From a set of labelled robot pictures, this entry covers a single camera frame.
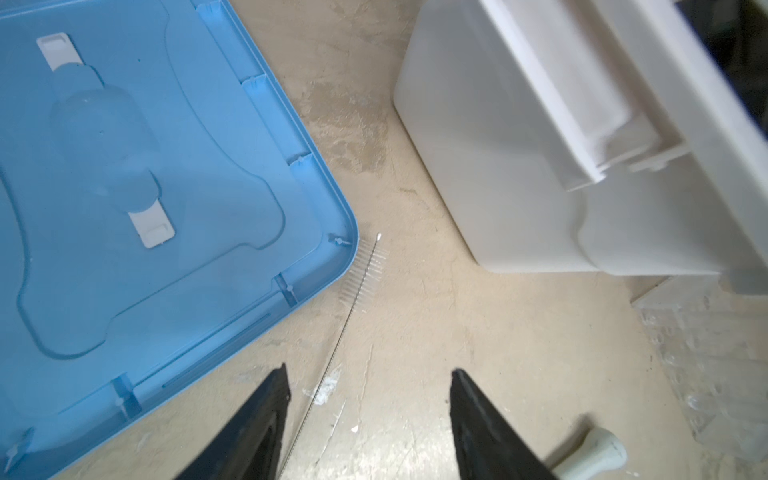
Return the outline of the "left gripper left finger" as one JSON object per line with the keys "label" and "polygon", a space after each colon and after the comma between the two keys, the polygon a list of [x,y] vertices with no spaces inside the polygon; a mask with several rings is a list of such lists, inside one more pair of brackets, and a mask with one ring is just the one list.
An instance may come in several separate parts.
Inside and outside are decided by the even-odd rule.
{"label": "left gripper left finger", "polygon": [[176,479],[275,479],[290,400],[287,368],[281,365]]}

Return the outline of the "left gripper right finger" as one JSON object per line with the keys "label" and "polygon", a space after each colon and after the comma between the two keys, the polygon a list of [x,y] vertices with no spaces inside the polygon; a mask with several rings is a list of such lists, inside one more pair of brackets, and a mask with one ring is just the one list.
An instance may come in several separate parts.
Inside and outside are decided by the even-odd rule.
{"label": "left gripper right finger", "polygon": [[463,369],[452,371],[449,403],[462,479],[555,479]]}

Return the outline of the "white ceramic pestle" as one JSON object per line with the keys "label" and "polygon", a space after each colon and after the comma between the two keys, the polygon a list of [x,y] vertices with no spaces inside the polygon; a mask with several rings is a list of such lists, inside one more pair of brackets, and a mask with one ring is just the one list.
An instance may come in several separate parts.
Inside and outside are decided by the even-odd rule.
{"label": "white ceramic pestle", "polygon": [[609,430],[592,429],[583,443],[552,470],[556,479],[589,480],[626,465],[624,444]]}

